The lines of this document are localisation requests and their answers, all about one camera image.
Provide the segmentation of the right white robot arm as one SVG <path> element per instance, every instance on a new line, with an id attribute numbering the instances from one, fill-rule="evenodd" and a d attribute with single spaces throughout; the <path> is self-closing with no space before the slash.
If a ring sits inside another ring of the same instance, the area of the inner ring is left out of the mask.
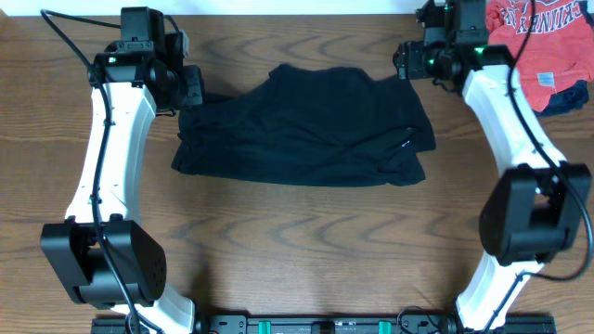
<path id="1" fill-rule="evenodd" d="M 427 1 L 416 13 L 424 34 L 394 53 L 398 75 L 428 79 L 460 95 L 478 119 L 498 180 L 479 217 L 484 249 L 454 311 L 433 320 L 437 333 L 533 333 L 547 318 L 511 315 L 531 278 L 569 250 L 579 228 L 593 229 L 587 199 L 592 176 L 553 145 L 524 95 L 521 51 L 492 45 L 483 1 Z"/>

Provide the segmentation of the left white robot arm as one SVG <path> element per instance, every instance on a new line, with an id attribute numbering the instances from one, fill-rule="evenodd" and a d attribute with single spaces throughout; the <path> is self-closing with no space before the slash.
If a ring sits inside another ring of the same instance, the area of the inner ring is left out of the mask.
<path id="1" fill-rule="evenodd" d="M 111 333 L 203 333 L 196 304 L 167 279 L 166 255 L 141 225 L 139 189 L 149 129 L 200 105 L 200 69 L 173 18 L 147 6 L 122 10 L 120 38 L 85 62 L 92 125 L 84 167 L 60 223 L 43 227 L 42 251 L 70 299 L 118 314 Z"/>

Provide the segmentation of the black t-shirt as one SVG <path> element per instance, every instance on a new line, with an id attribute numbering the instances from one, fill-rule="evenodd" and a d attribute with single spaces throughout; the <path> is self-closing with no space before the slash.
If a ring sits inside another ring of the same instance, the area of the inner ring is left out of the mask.
<path id="1" fill-rule="evenodd" d="M 358 68 L 282 64 L 241 96 L 209 94 L 181 112 L 172 168 L 190 175 L 295 186 L 412 186 L 436 148 L 407 80 Z"/>

